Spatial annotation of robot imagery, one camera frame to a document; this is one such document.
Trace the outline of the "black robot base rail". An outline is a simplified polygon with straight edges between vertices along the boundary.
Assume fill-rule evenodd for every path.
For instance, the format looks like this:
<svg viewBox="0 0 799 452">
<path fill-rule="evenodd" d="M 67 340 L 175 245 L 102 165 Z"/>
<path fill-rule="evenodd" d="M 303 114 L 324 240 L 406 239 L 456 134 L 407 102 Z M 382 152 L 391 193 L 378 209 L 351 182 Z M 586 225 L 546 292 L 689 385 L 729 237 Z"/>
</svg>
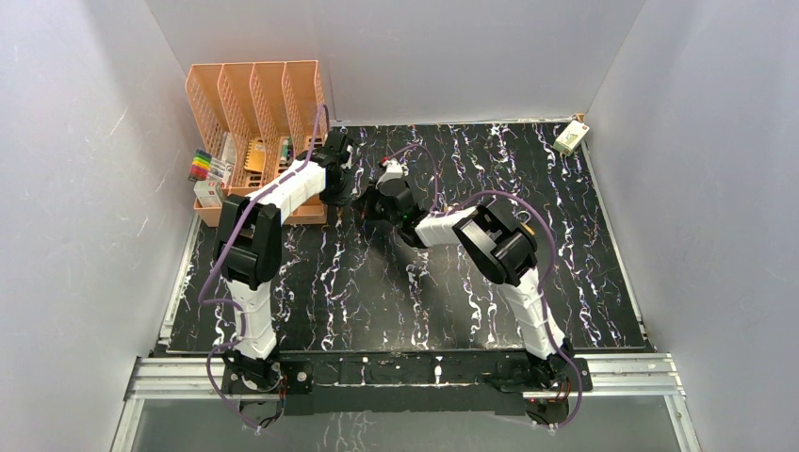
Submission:
<svg viewBox="0 0 799 452">
<path fill-rule="evenodd" d="M 560 422 L 594 388 L 586 359 L 523 349 L 221 354 L 221 389 L 264 423 L 335 412 L 492 412 Z"/>
</svg>

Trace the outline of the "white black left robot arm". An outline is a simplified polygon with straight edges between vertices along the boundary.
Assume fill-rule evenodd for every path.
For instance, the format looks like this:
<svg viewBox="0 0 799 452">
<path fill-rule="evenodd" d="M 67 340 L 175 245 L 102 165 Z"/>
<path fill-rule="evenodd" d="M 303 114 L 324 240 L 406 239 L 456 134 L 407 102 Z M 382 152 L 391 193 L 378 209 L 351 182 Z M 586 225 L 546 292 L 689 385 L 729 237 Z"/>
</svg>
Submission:
<svg viewBox="0 0 799 452">
<path fill-rule="evenodd" d="M 271 313 L 271 282 L 283 264 L 283 226 L 313 198 L 344 202 L 354 177 L 357 145 L 346 133 L 330 132 L 318 147 L 300 154 L 284 172 L 246 196 L 223 205 L 217 235 L 217 265 L 233 302 L 236 333 L 223 360 L 251 390 L 277 387 L 277 336 Z"/>
</svg>

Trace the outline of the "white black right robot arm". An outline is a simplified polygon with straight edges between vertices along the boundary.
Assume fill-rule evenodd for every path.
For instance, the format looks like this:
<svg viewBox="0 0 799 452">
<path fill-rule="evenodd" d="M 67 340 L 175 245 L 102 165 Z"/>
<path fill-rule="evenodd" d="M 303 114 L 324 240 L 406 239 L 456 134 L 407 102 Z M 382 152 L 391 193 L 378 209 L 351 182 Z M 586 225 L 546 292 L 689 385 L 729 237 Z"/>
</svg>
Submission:
<svg viewBox="0 0 799 452">
<path fill-rule="evenodd" d="M 585 386 L 573 348 L 546 301 L 534 233 L 500 203 L 501 192 L 487 194 L 490 201 L 475 207 L 433 212 L 416 201 L 405 180 L 396 179 L 371 183 L 352 205 L 365 221 L 391 224 L 413 248 L 462 246 L 482 276 L 510 303 L 533 384 L 544 390 L 567 384 L 582 393 Z"/>
</svg>

